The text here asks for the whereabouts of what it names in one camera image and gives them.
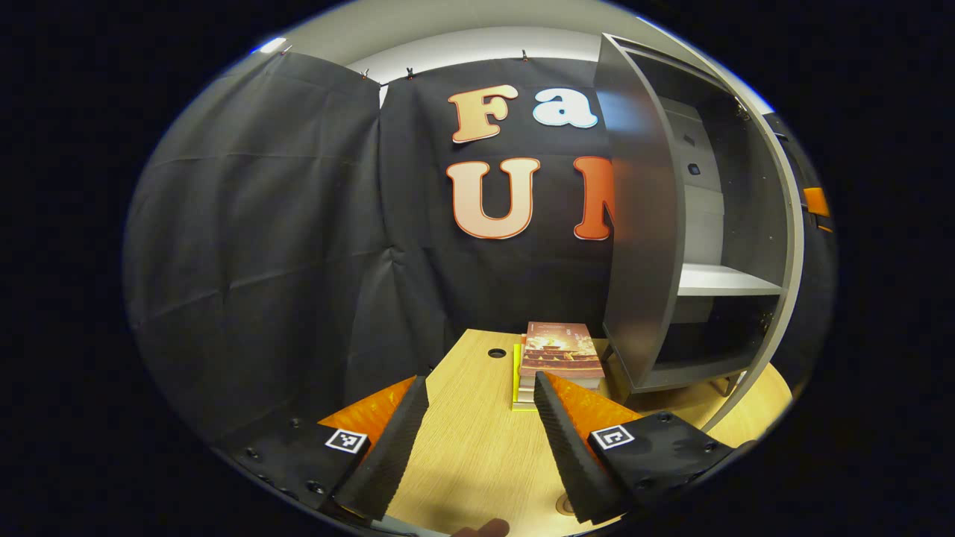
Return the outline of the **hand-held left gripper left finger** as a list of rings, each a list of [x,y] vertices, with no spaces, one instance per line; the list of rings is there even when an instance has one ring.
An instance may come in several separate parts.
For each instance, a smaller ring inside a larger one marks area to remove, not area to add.
[[[272,492],[345,522],[379,521],[395,497],[429,408],[413,375],[324,418],[280,408],[217,442]]]

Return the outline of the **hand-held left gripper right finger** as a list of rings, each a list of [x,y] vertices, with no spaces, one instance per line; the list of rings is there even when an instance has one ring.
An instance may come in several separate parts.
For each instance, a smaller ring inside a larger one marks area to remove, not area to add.
[[[640,415],[548,371],[534,402],[580,522],[600,524],[655,509],[754,448],[734,448],[661,411]]]

